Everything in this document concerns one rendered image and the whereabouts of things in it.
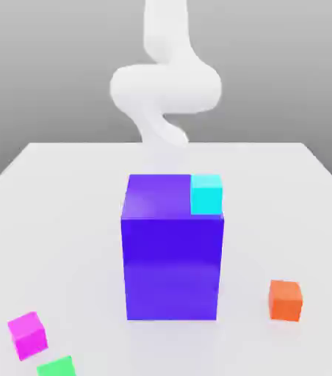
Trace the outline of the small cyan cube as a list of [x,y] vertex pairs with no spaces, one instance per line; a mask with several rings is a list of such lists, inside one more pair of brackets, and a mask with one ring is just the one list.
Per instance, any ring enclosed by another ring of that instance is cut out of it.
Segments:
[[191,214],[221,215],[223,183],[218,174],[193,174],[190,183]]

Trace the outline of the small orange cube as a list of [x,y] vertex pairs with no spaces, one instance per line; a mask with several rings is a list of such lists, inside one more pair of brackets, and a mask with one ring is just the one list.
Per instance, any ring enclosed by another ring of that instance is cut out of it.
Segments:
[[303,306],[299,283],[271,280],[268,305],[271,319],[298,322]]

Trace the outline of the small magenta cube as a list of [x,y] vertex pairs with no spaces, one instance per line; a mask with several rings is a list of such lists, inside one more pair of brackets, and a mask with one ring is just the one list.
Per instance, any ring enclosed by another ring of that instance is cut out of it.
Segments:
[[48,348],[46,330],[36,311],[31,311],[7,323],[20,361]]

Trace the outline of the small green cube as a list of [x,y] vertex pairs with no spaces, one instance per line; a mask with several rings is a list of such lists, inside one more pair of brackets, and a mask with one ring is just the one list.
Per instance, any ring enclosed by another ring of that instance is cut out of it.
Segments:
[[72,357],[65,356],[37,367],[37,376],[76,376]]

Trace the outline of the large purple box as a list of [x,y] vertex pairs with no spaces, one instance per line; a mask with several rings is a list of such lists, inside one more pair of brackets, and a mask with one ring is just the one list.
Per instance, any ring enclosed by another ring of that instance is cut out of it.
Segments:
[[215,320],[224,216],[191,214],[190,174],[131,174],[121,215],[129,320]]

